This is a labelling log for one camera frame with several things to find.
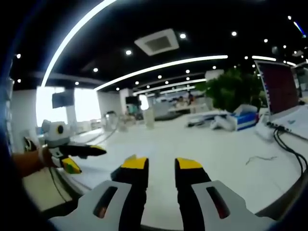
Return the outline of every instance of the person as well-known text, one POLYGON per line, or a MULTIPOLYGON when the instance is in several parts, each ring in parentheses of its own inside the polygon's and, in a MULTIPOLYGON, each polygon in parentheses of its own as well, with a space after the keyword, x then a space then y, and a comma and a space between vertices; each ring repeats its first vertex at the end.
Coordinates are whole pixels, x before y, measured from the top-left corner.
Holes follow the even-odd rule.
POLYGON ((56 167, 47 147, 23 154, 13 153, 12 159, 22 178, 38 172, 44 167, 56 167))

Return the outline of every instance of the monitor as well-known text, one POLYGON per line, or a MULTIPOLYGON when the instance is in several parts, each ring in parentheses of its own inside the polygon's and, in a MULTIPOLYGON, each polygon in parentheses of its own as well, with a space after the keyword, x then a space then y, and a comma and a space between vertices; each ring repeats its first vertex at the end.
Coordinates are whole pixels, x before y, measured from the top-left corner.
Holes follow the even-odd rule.
POLYGON ((281 63, 256 61, 267 94, 271 115, 298 105, 298 94, 292 70, 281 63))
POLYGON ((68 107, 75 103, 74 91, 64 91, 52 95, 52 108, 68 107))

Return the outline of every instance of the black ceiling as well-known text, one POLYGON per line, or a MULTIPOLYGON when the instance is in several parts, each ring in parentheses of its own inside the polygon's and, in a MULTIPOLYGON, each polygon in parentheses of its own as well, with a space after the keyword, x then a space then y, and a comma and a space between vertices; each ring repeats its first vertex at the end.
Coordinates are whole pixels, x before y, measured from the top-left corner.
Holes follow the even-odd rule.
MULTIPOLYGON (((14 59, 11 70, 12 78, 22 79, 21 84, 15 84, 16 89, 34 87, 40 83, 41 80, 34 79, 29 73, 46 71, 66 34, 99 2, 50 0, 41 7, 27 25, 16 51, 22 54, 21 59, 14 59)), ((24 7, 20 20, 25 12, 29 15, 30 9, 33 9, 31 5, 24 7)), ((240 64, 245 71, 253 72, 251 56, 274 57, 271 53, 273 46, 280 49, 278 58, 281 60, 300 63, 302 58, 295 58, 292 54, 294 50, 305 51, 308 38, 302 38, 293 21, 297 21, 307 32, 305 9, 296 0, 117 0, 76 34, 53 72, 109 81, 171 61, 208 55, 229 56, 227 60, 195 62, 152 71, 104 89, 114 90, 116 87, 132 88, 136 80, 142 85, 155 81, 158 75, 163 76, 162 80, 182 76, 186 69, 190 69, 191 74, 204 73, 213 65, 226 69, 240 64), (292 21, 288 20, 288 15, 292 16, 292 21), (148 56, 134 44, 140 37, 168 28, 172 28, 177 36, 182 32, 187 35, 186 39, 179 39, 180 48, 177 50, 148 56), (232 31, 237 31, 238 36, 232 37, 232 31), (126 49, 132 50, 133 54, 126 56, 126 49)), ((67 81, 53 80, 48 83, 69 85, 67 81)))

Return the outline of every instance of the window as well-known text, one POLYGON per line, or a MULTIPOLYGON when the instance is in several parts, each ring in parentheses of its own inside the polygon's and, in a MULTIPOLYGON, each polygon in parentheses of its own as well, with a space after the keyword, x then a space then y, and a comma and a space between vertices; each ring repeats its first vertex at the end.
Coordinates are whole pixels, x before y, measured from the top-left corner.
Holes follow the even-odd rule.
POLYGON ((36 100, 37 125, 42 126, 43 120, 51 122, 63 121, 67 124, 65 107, 52 108, 52 94, 63 92, 62 87, 38 87, 36 100))
POLYGON ((77 122, 101 118, 97 91, 75 88, 74 95, 77 122))

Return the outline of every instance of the curved light strip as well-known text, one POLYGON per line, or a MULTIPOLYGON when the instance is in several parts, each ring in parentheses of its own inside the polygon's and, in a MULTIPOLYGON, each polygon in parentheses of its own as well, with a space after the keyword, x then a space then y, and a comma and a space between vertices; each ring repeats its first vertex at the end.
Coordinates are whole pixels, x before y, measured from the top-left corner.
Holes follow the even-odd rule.
POLYGON ((180 86, 180 85, 186 85, 186 84, 190 84, 190 83, 199 83, 199 82, 205 82, 206 78, 201 78, 201 79, 195 79, 195 80, 190 80, 190 81, 185 81, 185 82, 181 82, 181 83, 173 83, 173 84, 167 84, 167 85, 163 85, 160 87, 156 87, 156 88, 151 88, 148 90, 140 90, 140 91, 136 91, 133 93, 134 96, 139 95, 139 94, 144 94, 147 92, 151 92, 154 90, 160 90, 160 89, 164 89, 164 88, 171 88, 171 87, 176 87, 176 86, 180 86))
POLYGON ((46 73, 44 75, 43 81, 42 81, 42 85, 41 87, 45 87, 46 82, 48 80, 48 77, 55 65, 55 63, 57 62, 58 58, 60 57, 61 53, 63 52, 63 50, 65 49, 65 47, 68 45, 69 41, 75 36, 75 34, 92 18, 94 17, 96 14, 98 14, 100 11, 102 11, 104 8, 106 8, 107 6, 109 6, 110 4, 114 3, 116 0, 104 0, 103 2, 101 2, 100 4, 98 4, 97 6, 95 6, 92 10, 90 10, 74 27, 73 29, 71 29, 71 31, 67 34, 67 36, 65 37, 65 39, 62 41, 62 43, 60 44, 59 48, 57 49, 56 53, 53 55, 46 73))
POLYGON ((257 55, 253 55, 252 56, 253 59, 261 59, 261 60, 269 60, 269 61, 276 61, 275 58, 270 58, 270 57, 265 57, 265 56, 257 56, 257 55))
POLYGON ((94 90, 100 90, 100 89, 108 87, 112 84, 115 84, 119 81, 122 81, 124 79, 130 78, 130 77, 133 77, 133 76, 136 76, 136 75, 140 75, 140 74, 143 74, 143 73, 146 73, 146 72, 149 72, 149 71, 154 71, 154 70, 157 70, 157 69, 165 68, 165 67, 168 67, 168 66, 186 64, 186 63, 204 61, 204 60, 227 59, 227 58, 228 58, 227 55, 215 55, 215 56, 205 56, 205 57, 198 57, 198 58, 191 58, 191 59, 183 59, 183 60, 173 61, 173 62, 166 63, 166 64, 160 64, 160 65, 157 65, 157 66, 148 67, 148 68, 145 68, 143 70, 136 71, 136 72, 124 75, 122 77, 116 78, 114 80, 111 80, 107 83, 104 83, 104 84, 94 88, 94 90))

